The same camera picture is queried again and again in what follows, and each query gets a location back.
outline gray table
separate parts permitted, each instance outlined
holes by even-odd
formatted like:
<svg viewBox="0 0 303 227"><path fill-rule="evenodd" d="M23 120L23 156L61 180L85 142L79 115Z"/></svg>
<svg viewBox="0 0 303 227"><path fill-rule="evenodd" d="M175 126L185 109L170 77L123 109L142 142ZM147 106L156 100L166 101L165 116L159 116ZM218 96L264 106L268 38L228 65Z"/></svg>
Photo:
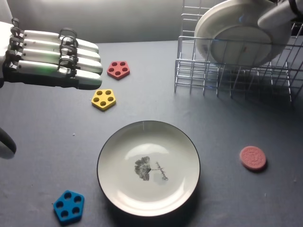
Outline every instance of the gray table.
<svg viewBox="0 0 303 227"><path fill-rule="evenodd" d="M117 104L91 105L94 91L6 83L0 89L0 126L17 144L0 159L0 226L59 226L52 203L65 191L85 196L73 226L296 227L303 223L302 112L179 87L174 93L177 42L100 44L105 69L126 60L121 81L103 73ZM173 124L195 144L201 159L197 190L183 207L157 218L128 215L101 192L97 158L106 140L136 121ZM254 174L239 161L255 145L268 158Z"/></svg>

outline pink round object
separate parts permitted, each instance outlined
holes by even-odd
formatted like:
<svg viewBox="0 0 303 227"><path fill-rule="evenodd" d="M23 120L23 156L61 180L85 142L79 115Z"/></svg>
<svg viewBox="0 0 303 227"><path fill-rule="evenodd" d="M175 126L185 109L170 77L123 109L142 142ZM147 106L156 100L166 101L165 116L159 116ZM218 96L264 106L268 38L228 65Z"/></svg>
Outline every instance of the pink round object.
<svg viewBox="0 0 303 227"><path fill-rule="evenodd" d="M257 147L248 146L243 148L240 153L242 164L250 170L260 170L266 164L264 152Z"/></svg>

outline black flower drawing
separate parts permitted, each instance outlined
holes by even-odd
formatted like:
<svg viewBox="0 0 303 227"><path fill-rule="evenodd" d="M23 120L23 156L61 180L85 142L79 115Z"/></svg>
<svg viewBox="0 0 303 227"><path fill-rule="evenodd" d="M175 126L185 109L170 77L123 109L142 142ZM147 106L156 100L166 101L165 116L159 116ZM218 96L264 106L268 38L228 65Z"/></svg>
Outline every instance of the black flower drawing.
<svg viewBox="0 0 303 227"><path fill-rule="evenodd" d="M143 157L141 160L137 160L135 164L134 171L136 174L144 181L148 181L150 179L149 172L152 170L150 167L150 157Z"/></svg>

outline metal wire dish rack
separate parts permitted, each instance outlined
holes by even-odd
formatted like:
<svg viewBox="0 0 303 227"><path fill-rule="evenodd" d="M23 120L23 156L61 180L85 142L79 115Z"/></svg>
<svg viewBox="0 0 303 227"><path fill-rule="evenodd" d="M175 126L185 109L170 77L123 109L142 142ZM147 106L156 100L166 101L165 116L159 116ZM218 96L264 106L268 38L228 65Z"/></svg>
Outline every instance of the metal wire dish rack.
<svg viewBox="0 0 303 227"><path fill-rule="evenodd" d="M209 45L213 41L239 41L194 37L199 19L218 3L220 2L213 0L183 0L181 33L175 62L175 91L178 86L188 86L190 92L193 88L200 87L203 95L206 90L212 89L217 96L221 92L229 92L231 98L236 94L259 99L278 96L293 104L303 87L303 36L299 36L303 23L293 23L292 30L297 30L297 35L291 36L283 52L272 61L250 70L239 64L226 67L224 63L210 62L208 56L204 59L197 50L196 41L205 39L210 42Z"/></svg>

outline plate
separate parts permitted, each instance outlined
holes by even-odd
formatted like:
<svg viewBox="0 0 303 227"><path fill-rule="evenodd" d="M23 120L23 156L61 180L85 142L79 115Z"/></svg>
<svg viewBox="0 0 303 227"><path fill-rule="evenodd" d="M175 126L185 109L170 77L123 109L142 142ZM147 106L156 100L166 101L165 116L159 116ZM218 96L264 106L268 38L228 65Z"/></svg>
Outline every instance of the plate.
<svg viewBox="0 0 303 227"><path fill-rule="evenodd" d="M163 122L127 125L103 146L97 164L99 185L119 209L158 216L180 207L200 177L200 160L189 137Z"/></svg>
<svg viewBox="0 0 303 227"><path fill-rule="evenodd" d="M197 39L199 52L210 62L244 68L274 59L291 35L290 22L267 30L258 27L259 17L274 6L268 0L228 0L214 6L197 23L195 37L215 40Z"/></svg>

